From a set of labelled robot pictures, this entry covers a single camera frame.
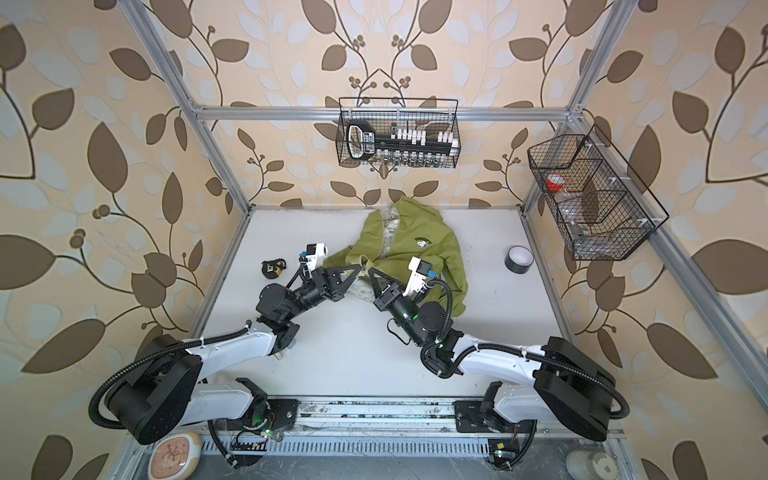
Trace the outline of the green jacket with patterned lining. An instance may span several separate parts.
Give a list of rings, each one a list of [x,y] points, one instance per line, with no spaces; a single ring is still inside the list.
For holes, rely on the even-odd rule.
[[[394,205],[370,213],[358,240],[327,257],[324,265],[360,265],[364,271],[376,268],[406,283],[414,257],[430,263],[449,285],[452,315],[462,315],[469,285],[457,236],[437,209],[414,199],[402,197]]]

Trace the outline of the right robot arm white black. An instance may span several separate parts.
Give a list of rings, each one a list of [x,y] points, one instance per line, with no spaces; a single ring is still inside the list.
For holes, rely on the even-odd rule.
[[[613,420],[630,406],[614,377],[564,338],[543,346],[512,346],[481,340],[453,326],[453,291],[434,272],[414,271],[407,284],[372,268],[374,306],[390,313],[406,334],[404,344],[420,350],[423,367],[447,380],[456,375],[491,378],[472,417],[480,428],[499,433],[531,430],[557,420],[588,440],[606,440]]]

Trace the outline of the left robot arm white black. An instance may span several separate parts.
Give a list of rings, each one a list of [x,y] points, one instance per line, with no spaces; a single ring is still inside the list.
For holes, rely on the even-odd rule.
[[[271,429],[276,415],[261,387],[245,377],[226,384],[211,383],[209,377],[289,347],[299,330],[294,318],[326,300],[342,300],[360,271],[358,265],[318,267],[298,273],[302,283],[296,289],[271,283],[259,294],[257,318],[234,332],[186,341],[156,338],[96,389],[88,405],[90,420],[126,430],[142,445],[179,426],[204,423],[213,430],[218,420],[257,432]]]

